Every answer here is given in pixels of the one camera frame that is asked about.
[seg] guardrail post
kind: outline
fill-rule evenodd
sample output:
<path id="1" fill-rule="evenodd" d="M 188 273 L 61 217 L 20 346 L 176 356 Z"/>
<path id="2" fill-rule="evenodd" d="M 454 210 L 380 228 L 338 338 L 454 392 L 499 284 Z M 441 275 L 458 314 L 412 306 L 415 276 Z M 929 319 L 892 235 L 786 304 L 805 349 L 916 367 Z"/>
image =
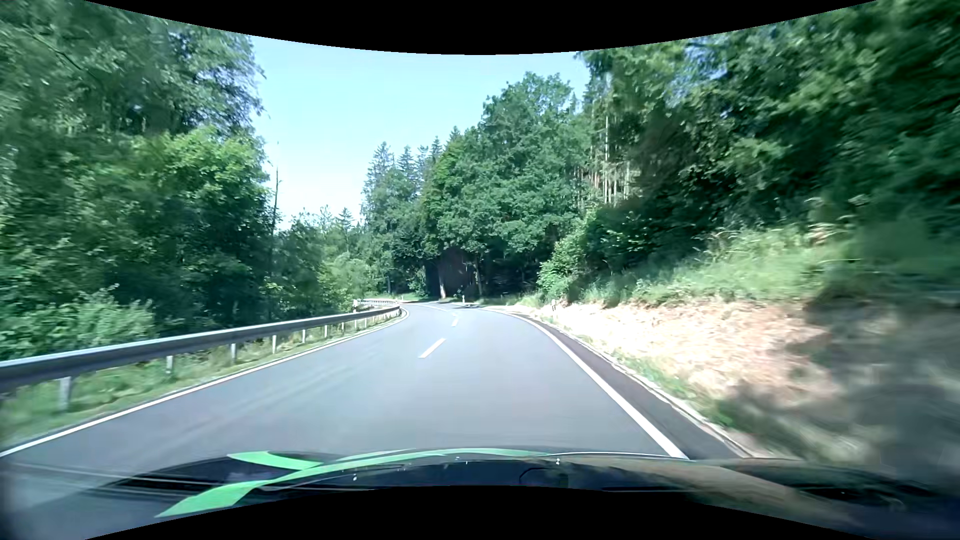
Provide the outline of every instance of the guardrail post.
<path id="1" fill-rule="evenodd" d="M 70 391 L 73 386 L 72 377 L 63 377 L 60 379 L 60 392 L 57 395 L 57 410 L 65 412 L 70 406 Z"/>

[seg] guardrail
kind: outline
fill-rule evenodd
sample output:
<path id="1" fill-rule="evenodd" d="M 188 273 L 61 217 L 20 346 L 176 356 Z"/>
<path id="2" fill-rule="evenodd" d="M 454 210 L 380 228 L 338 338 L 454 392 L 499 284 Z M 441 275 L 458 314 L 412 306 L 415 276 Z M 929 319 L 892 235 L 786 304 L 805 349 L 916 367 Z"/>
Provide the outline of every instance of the guardrail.
<path id="1" fill-rule="evenodd" d="M 365 298 L 361 300 L 360 303 L 368 306 L 392 306 L 398 304 L 396 300 L 384 300 L 380 298 Z"/>
<path id="2" fill-rule="evenodd" d="M 5 394 L 18 386 L 26 384 L 34 384 L 45 380 L 60 380 L 60 408 L 66 409 L 70 399 L 72 380 L 74 377 L 83 373 L 166 358 L 167 372 L 172 374 L 174 370 L 174 355 L 177 354 L 194 353 L 222 345 L 229 345 L 230 362 L 234 362 L 236 361 L 238 343 L 263 337 L 272 337 L 273 352 L 276 353 L 276 336 L 278 334 L 300 331 L 300 343 L 304 343 L 306 341 L 306 331 L 310 329 L 324 327 L 324 337 L 326 337 L 326 327 L 331 325 L 344 325 L 347 322 L 354 321 L 353 324 L 356 328 L 357 322 L 364 320 L 365 328 L 369 319 L 374 317 L 390 318 L 400 314 L 400 307 L 397 302 L 387 302 L 386 304 L 383 303 L 385 301 L 379 300 L 362 300 L 360 302 L 368 306 L 385 307 L 282 323 L 269 323 L 238 329 L 205 331 L 201 333 L 135 341 L 133 343 L 81 349 L 79 351 L 67 351 L 65 353 L 54 353 L 51 355 L 3 360 L 0 361 L 0 394 Z"/>

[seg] bush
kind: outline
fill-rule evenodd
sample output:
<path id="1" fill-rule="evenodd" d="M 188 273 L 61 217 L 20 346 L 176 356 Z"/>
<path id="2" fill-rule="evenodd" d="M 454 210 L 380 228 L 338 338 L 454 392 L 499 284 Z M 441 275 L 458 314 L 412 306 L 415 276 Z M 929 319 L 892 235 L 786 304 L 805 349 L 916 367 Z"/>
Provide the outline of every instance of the bush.
<path id="1" fill-rule="evenodd" d="M 960 288 L 960 242 L 902 216 L 848 234 L 849 254 L 828 265 L 821 298 L 884 296 L 923 300 Z"/>
<path id="2" fill-rule="evenodd" d="M 537 292 L 534 294 L 528 294 L 520 298 L 517 304 L 521 306 L 533 307 L 540 309 L 546 304 L 546 299 L 543 297 L 542 292 Z"/>
<path id="3" fill-rule="evenodd" d="M 422 266 L 417 269 L 417 272 L 414 273 L 413 277 L 407 282 L 407 286 L 410 288 L 410 291 L 414 295 L 419 297 L 426 297 L 429 295 L 430 291 L 426 286 L 426 269 Z"/>
<path id="4" fill-rule="evenodd" d="M 571 286 L 586 273 L 584 223 L 578 223 L 573 232 L 564 236 L 554 247 L 553 255 L 540 266 L 537 286 L 548 299 L 567 297 Z"/>
<path id="5" fill-rule="evenodd" d="M 81 293 L 75 302 L 49 305 L 0 321 L 0 358 L 22 358 L 156 337 L 151 304 L 122 306 L 113 287 Z"/>

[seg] blue sky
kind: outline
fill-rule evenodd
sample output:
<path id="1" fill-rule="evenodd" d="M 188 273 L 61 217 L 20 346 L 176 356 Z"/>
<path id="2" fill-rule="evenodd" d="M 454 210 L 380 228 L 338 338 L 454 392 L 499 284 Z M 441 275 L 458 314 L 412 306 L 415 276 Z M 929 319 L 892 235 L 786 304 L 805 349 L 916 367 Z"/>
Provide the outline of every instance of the blue sky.
<path id="1" fill-rule="evenodd" d="M 455 56 L 385 53 L 253 37 L 265 80 L 266 111 L 254 117 L 271 163 L 279 166 L 285 216 L 324 205 L 360 213 L 373 150 L 415 151 L 454 126 L 477 123 L 488 96 L 524 72 L 560 74 L 580 95 L 588 72 L 573 53 Z M 274 168 L 266 164 L 271 174 Z"/>

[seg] asphalt road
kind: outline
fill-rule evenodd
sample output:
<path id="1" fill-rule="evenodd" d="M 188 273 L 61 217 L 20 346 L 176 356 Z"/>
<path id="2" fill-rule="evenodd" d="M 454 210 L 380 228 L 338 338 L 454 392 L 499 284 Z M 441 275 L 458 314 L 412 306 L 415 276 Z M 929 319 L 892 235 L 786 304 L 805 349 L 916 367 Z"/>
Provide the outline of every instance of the asphalt road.
<path id="1" fill-rule="evenodd" d="M 556 334 L 487 309 L 405 308 L 409 316 L 387 328 L 19 450 L 0 462 L 11 466 L 8 470 L 39 465 L 128 476 L 263 450 L 361 454 L 543 446 L 732 455 L 568 338 L 562 347 Z M 17 508 L 89 487 L 84 481 L 64 484 L 23 475 L 6 484 L 8 504 Z"/>

